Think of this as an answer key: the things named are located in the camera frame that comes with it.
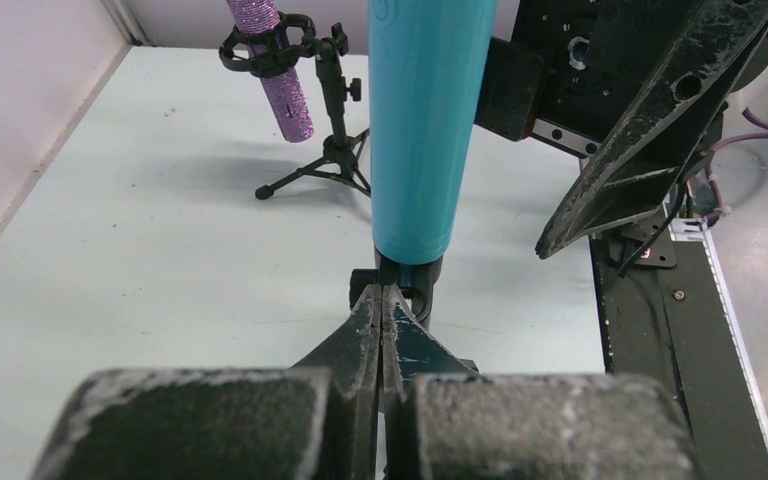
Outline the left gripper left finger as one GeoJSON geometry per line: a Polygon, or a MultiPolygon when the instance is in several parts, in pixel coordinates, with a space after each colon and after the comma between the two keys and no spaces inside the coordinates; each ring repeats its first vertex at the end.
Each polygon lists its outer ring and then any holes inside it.
{"type": "Polygon", "coordinates": [[[67,400],[35,479],[372,479],[382,290],[287,369],[97,371],[67,400]]]}

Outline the tall black tripod stand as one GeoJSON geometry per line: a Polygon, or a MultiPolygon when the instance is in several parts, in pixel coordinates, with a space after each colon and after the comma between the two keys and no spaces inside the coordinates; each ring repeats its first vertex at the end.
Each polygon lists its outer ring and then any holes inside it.
{"type": "Polygon", "coordinates": [[[443,257],[430,263],[409,265],[396,262],[375,249],[375,267],[354,269],[349,279],[349,308],[353,309],[369,285],[397,285],[402,296],[410,302],[417,322],[430,329],[434,287],[443,265],[443,257]]]}

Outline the purple glitter microphone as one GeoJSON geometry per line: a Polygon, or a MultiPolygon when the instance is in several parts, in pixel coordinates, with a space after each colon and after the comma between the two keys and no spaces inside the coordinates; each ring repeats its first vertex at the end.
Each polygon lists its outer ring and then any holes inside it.
{"type": "Polygon", "coordinates": [[[273,1],[228,0],[234,28],[219,49],[223,65],[258,78],[283,138],[300,143],[314,133],[313,122],[281,13],[273,1]]]}

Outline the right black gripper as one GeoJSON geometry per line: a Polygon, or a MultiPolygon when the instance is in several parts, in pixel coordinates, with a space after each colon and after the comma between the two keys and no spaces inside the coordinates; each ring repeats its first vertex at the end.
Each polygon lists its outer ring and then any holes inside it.
{"type": "Polygon", "coordinates": [[[536,254],[653,215],[767,32],[768,1],[520,2],[475,123],[591,155],[536,254]]]}

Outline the blue microphone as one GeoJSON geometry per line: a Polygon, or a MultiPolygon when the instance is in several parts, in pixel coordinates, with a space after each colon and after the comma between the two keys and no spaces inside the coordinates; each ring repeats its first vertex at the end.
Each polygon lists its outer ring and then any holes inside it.
{"type": "Polygon", "coordinates": [[[368,4],[372,238],[400,264],[449,245],[497,4],[368,4]]]}

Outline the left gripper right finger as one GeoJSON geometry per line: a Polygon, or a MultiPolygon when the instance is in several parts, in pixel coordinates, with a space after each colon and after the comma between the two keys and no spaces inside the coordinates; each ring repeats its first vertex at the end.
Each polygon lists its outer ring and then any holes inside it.
{"type": "Polygon", "coordinates": [[[698,479],[686,422],[639,375],[480,375],[381,297],[390,479],[698,479]]]}

